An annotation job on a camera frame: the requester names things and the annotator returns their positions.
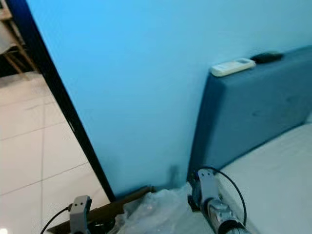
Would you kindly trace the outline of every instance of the tiled floor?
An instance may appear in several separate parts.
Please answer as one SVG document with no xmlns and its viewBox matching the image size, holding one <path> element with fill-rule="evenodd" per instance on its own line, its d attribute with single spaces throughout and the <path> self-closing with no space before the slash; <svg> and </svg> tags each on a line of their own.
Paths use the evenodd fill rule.
<svg viewBox="0 0 312 234">
<path fill-rule="evenodd" d="M 0 229 L 38 234 L 78 195 L 108 198 L 43 77 L 0 78 Z M 68 219 L 63 213 L 51 226 Z"/>
</svg>

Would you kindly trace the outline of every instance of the plastic bag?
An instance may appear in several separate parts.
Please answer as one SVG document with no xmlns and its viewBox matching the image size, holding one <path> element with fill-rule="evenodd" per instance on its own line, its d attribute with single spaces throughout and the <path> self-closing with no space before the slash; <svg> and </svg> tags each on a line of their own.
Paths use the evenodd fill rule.
<svg viewBox="0 0 312 234">
<path fill-rule="evenodd" d="M 124 205 L 124 214 L 116 216 L 109 234 L 213 233 L 201 213 L 192 213 L 186 184 L 180 189 L 148 193 L 141 201 Z"/>
</svg>

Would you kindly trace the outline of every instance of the door frame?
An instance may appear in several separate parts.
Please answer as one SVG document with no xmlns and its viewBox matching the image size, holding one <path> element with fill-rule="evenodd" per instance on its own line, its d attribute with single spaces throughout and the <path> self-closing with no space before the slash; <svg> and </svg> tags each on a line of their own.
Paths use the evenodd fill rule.
<svg viewBox="0 0 312 234">
<path fill-rule="evenodd" d="M 63 85 L 58 71 L 52 62 L 26 0 L 6 0 L 6 3 L 12 13 L 13 20 L 17 25 L 19 32 L 27 45 L 29 55 L 43 75 L 108 199 L 111 202 L 115 201 L 116 197 L 113 190 L 109 185 L 104 170 L 101 167 L 98 157 Z"/>
</svg>

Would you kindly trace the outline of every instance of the blue headboard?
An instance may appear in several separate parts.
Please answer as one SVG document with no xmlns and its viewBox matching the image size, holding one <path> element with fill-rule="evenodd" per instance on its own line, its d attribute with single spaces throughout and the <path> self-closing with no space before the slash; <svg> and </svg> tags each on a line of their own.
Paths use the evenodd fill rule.
<svg viewBox="0 0 312 234">
<path fill-rule="evenodd" d="M 227 77 L 210 75 L 189 169 L 202 165 L 222 168 L 302 124 L 311 110 L 312 46 Z"/>
</svg>

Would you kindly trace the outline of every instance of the remote control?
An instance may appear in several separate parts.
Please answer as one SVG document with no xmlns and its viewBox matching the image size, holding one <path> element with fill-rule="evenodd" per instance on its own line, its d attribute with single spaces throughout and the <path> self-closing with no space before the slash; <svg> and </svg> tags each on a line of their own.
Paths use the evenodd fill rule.
<svg viewBox="0 0 312 234">
<path fill-rule="evenodd" d="M 213 66 L 211 73 L 216 77 L 224 77 L 253 67 L 255 67 L 255 61 L 248 58 L 239 58 L 231 62 Z"/>
<path fill-rule="evenodd" d="M 282 53 L 279 52 L 265 52 L 259 55 L 255 55 L 251 57 L 250 59 L 255 61 L 256 63 L 267 63 L 267 62 L 274 62 L 281 60 L 283 57 Z"/>
</svg>

